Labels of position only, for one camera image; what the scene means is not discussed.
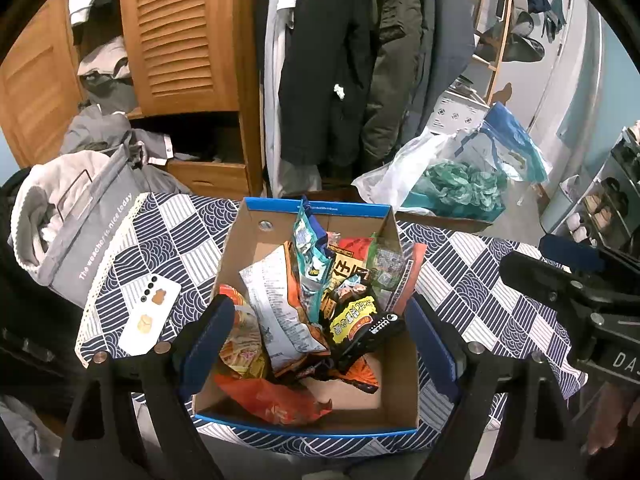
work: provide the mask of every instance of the wooden wardrobe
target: wooden wardrobe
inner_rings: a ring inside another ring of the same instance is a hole
[[[168,171],[197,194],[260,194],[254,0],[120,0],[120,10],[140,115],[238,114],[243,163],[170,161]]]
[[[47,0],[0,65],[0,127],[20,167],[55,158],[82,101],[68,0]]]
[[[21,166],[57,155],[84,99],[67,2],[49,0],[0,66],[0,126]],[[206,112],[223,126],[179,135],[238,146],[235,162],[174,159],[165,169],[197,194],[260,195],[254,0],[120,0],[120,13],[139,103],[130,119]]]

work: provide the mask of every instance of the floor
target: floor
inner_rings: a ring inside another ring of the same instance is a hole
[[[540,225],[536,193],[523,183],[510,185],[505,211],[482,234],[538,246],[545,231]]]
[[[146,406],[136,405],[138,425],[145,441],[152,471],[158,478],[166,478],[166,466],[159,452],[156,433]],[[478,452],[470,468],[469,478],[482,475],[491,457],[497,431],[482,436]],[[412,479],[428,456],[428,451],[390,455],[375,458],[303,458],[292,455],[255,449],[243,444],[233,444],[202,436],[203,442],[217,466],[226,478],[254,480],[256,478],[278,478],[281,480],[399,480]],[[347,470],[348,476],[339,476]]]

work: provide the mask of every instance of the teal snack bag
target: teal snack bag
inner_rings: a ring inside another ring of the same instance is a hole
[[[332,262],[332,259],[325,256],[317,247],[317,243],[318,234],[312,228],[311,221],[305,212],[305,199],[303,199],[300,201],[298,217],[293,225],[293,245],[298,261],[300,303],[306,311],[309,322],[316,324],[322,299],[321,291],[329,276]]]

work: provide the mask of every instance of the louvered door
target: louvered door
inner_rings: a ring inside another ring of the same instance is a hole
[[[0,65],[0,126],[21,167],[58,155],[83,99],[68,0],[47,0]]]
[[[238,110],[232,0],[120,0],[143,115]]]

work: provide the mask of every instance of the table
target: table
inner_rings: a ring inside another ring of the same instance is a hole
[[[182,285],[162,330],[175,338],[185,323],[197,319],[210,301],[226,234],[239,203],[202,196],[141,194],[110,243],[98,268],[76,341],[83,363],[100,350],[126,354],[117,341],[136,298],[156,272]],[[416,290],[453,323],[467,341],[479,341],[494,353],[527,356],[535,348],[548,357],[565,397],[586,382],[586,375],[566,362],[569,338],[546,306],[507,287],[498,275],[500,259],[512,250],[540,258],[527,244],[398,222],[402,246],[428,245]],[[418,431],[385,438],[303,438],[241,430],[193,418],[199,432],[223,440],[302,456],[373,456],[429,447],[452,409],[438,394],[418,360]],[[142,395],[134,396],[144,401]],[[489,428],[498,428],[504,394],[496,395]]]

